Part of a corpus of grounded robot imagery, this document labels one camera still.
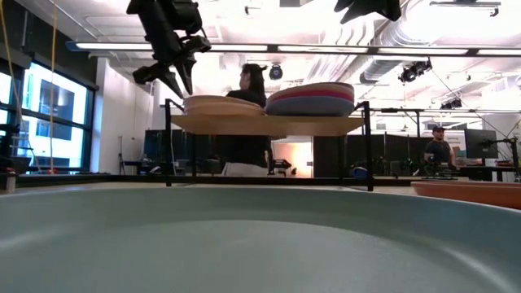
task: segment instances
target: window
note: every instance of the window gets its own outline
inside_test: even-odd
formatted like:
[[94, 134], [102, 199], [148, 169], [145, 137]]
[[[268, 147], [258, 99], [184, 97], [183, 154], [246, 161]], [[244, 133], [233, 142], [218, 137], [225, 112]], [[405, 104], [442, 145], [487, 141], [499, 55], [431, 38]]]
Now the window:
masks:
[[[9, 112], [0, 110], [0, 125], [7, 124], [7, 116], [9, 115]], [[3, 137], [6, 135], [5, 131], [0, 131], [0, 137]]]
[[22, 107], [47, 115], [52, 111], [54, 117], [85, 124], [87, 89], [55, 73], [51, 97], [52, 77], [49, 69], [33, 63], [31, 68], [25, 71]]
[[0, 102], [9, 103], [11, 96], [11, 77], [7, 74], [0, 73]]
[[[36, 156], [31, 166], [50, 166], [50, 123], [35, 117], [24, 116], [25, 132], [18, 142], [18, 156]], [[76, 127], [53, 124], [53, 158], [55, 167], [80, 168], [83, 158], [85, 131]]]
[[88, 169], [93, 92], [38, 64], [24, 72], [20, 135], [14, 154], [30, 166], [50, 167], [50, 138], [56, 168]]

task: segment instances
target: blue object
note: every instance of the blue object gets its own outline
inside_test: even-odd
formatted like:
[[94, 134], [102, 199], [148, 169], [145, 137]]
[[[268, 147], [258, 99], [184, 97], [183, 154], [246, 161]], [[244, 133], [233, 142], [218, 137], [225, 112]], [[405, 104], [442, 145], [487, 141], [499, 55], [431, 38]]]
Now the blue object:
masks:
[[362, 167], [356, 167], [351, 171], [351, 176], [356, 179], [367, 179], [367, 169]]
[[268, 103], [266, 113], [273, 116], [349, 116], [354, 104], [336, 97], [292, 97]]

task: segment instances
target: wooden bowl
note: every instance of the wooden bowl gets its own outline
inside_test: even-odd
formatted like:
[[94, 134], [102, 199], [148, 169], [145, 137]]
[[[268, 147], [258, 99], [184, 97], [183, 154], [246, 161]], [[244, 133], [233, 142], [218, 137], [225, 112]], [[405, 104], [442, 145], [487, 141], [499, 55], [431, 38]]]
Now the wooden bowl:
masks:
[[253, 104], [241, 103], [201, 103], [185, 108], [187, 115], [234, 115], [234, 116], [262, 116], [264, 109]]
[[240, 98], [230, 98], [230, 97], [222, 97], [222, 96], [213, 96], [213, 95], [200, 95], [193, 96], [189, 98], [185, 98], [183, 104], [185, 107], [191, 107], [200, 105], [203, 103], [237, 103], [248, 106], [258, 106], [255, 103], [244, 101]]
[[417, 195], [521, 209], [521, 184], [501, 182], [412, 182]]

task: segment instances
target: cap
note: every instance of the cap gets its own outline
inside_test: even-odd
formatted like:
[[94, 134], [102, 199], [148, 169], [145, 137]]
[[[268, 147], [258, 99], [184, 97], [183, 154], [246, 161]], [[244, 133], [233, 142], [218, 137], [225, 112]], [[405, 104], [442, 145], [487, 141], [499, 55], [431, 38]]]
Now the cap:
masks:
[[444, 132], [445, 131], [445, 128], [441, 127], [441, 126], [434, 126], [434, 128], [432, 129], [432, 132]]

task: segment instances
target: camera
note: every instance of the camera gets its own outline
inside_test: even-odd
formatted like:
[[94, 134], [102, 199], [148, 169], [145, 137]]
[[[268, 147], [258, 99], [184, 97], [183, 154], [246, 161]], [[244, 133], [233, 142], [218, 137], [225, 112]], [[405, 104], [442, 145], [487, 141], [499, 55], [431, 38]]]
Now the camera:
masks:
[[271, 69], [269, 70], [269, 78], [272, 81], [276, 81], [282, 78], [282, 68], [280, 67], [280, 64], [273, 64]]

